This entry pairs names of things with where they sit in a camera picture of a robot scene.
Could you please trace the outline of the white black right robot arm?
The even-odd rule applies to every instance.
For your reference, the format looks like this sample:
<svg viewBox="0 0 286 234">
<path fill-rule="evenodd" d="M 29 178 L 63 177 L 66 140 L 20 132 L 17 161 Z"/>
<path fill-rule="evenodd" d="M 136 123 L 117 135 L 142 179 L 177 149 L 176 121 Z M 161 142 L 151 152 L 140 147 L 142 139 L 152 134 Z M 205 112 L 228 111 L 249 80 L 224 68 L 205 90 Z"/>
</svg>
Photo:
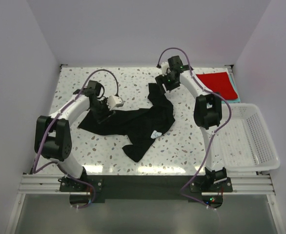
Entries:
<svg viewBox="0 0 286 234">
<path fill-rule="evenodd" d="M 225 163 L 221 155 L 217 132 L 224 127 L 222 120 L 222 97 L 207 88 L 194 74 L 189 65 L 184 65 L 179 56 L 158 63 L 161 74 L 155 80 L 162 93 L 183 85 L 195 98 L 193 118 L 200 128 L 205 146 L 205 157 L 200 168 L 205 175 L 195 176 L 193 183 L 199 191 L 214 192 L 227 180 Z"/>
</svg>

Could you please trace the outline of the black t shirt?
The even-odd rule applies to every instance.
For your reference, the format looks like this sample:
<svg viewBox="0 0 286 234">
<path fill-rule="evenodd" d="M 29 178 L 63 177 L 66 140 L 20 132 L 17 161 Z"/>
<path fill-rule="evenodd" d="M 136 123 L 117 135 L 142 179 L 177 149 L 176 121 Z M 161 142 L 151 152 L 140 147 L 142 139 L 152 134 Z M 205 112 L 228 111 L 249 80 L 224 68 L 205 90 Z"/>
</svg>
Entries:
<svg viewBox="0 0 286 234">
<path fill-rule="evenodd" d="M 99 124 L 93 113 L 89 112 L 79 124 L 79 128 L 101 136 L 128 136 L 131 144 L 122 150 L 131 160 L 139 162 L 156 138 L 169 131 L 175 119 L 173 104 L 160 91 L 155 83 L 148 84 L 148 99 L 152 103 L 149 109 L 122 111 L 117 110 L 107 122 Z"/>
</svg>

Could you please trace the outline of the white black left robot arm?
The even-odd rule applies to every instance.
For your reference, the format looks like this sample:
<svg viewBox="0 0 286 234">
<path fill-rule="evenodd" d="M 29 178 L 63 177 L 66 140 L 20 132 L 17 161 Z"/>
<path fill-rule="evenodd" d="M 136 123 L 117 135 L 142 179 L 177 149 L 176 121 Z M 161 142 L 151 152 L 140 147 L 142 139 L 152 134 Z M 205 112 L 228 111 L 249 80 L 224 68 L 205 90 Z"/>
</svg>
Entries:
<svg viewBox="0 0 286 234">
<path fill-rule="evenodd" d="M 71 99 L 58 111 L 49 116 L 40 116 L 36 122 L 34 150 L 37 153 L 32 173 L 37 169 L 39 157 L 57 164 L 64 174 L 72 177 L 71 186 L 76 191 L 87 188 L 88 179 L 82 165 L 74 158 L 70 126 L 85 111 L 89 111 L 94 120 L 91 124 L 101 124 L 114 113 L 104 98 L 104 86 L 97 81 L 89 81 L 87 87 L 78 89 Z"/>
</svg>

